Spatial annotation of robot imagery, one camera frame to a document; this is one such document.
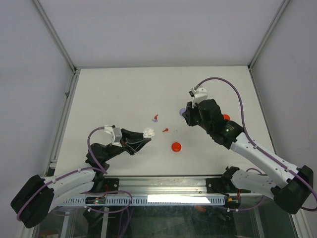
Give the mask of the purple charging case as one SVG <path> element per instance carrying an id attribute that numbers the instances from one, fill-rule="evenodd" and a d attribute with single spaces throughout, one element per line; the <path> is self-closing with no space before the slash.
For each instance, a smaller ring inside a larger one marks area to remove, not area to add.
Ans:
<path id="1" fill-rule="evenodd" d="M 182 108 L 182 109 L 180 109 L 180 111 L 179 111 L 179 114 L 181 115 L 181 116 L 183 116 L 183 113 L 186 111 L 186 109 L 185 108 Z"/>

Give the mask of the white charging case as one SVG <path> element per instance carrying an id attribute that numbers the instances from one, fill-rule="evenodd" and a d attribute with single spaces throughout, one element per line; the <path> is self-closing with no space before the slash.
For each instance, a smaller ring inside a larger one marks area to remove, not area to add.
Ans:
<path id="1" fill-rule="evenodd" d="M 154 129 L 152 128 L 146 128 L 143 131 L 143 137 L 144 138 L 151 138 L 155 135 Z"/>

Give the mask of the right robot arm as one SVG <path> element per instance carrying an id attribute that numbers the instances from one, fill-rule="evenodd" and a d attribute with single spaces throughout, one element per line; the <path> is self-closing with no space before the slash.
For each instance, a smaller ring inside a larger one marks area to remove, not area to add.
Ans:
<path id="1" fill-rule="evenodd" d="M 304 208 L 314 186 L 311 168 L 298 167 L 262 148 L 247 136 L 242 126 L 224 119 L 214 99 L 188 102 L 182 115 L 188 126 L 200 126 L 215 143 L 241 155 L 264 172 L 261 176 L 234 166 L 226 168 L 221 176 L 225 191 L 244 189 L 259 193 L 289 214 Z"/>

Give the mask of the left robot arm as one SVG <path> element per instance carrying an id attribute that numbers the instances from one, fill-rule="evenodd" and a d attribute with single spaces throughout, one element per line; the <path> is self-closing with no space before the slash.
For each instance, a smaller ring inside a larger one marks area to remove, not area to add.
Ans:
<path id="1" fill-rule="evenodd" d="M 10 203 L 18 221 L 33 228 L 59 204 L 78 195 L 100 193 L 109 160 L 128 153 L 133 156 L 154 136 L 153 129 L 132 132 L 116 126 L 100 126 L 87 137 L 88 153 L 84 164 L 51 177 L 29 178 Z"/>

